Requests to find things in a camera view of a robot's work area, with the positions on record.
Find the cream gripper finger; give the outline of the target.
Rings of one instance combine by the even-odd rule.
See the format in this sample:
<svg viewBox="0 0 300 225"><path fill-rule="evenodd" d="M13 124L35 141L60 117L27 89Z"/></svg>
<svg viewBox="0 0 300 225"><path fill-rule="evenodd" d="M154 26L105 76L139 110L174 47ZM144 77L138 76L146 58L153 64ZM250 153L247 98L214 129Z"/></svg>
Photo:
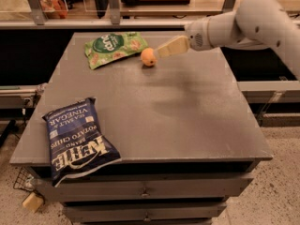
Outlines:
<svg viewBox="0 0 300 225"><path fill-rule="evenodd" d="M189 49L189 41L186 36L174 37L171 40L154 49L156 58L164 58L172 55L186 53Z"/></svg>

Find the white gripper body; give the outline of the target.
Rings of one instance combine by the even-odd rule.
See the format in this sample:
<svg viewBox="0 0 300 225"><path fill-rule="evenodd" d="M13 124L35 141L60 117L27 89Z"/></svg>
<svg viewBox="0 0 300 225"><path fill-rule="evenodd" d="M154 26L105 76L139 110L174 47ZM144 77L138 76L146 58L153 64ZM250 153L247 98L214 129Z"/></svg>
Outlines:
<svg viewBox="0 0 300 225"><path fill-rule="evenodd" d="M209 18L201 18L185 25L189 46L194 51L206 51L213 48L208 35Z"/></svg>

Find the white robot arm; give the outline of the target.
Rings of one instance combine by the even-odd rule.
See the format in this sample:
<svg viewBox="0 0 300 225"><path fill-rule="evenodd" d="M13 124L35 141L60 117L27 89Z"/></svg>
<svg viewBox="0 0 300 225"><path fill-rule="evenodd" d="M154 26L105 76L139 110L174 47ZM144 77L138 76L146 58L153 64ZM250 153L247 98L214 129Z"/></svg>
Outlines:
<svg viewBox="0 0 300 225"><path fill-rule="evenodd" d="M157 47L158 58L216 47L262 44L271 49L300 79L300 29L278 0L243 0L237 10L185 25L185 34Z"/></svg>

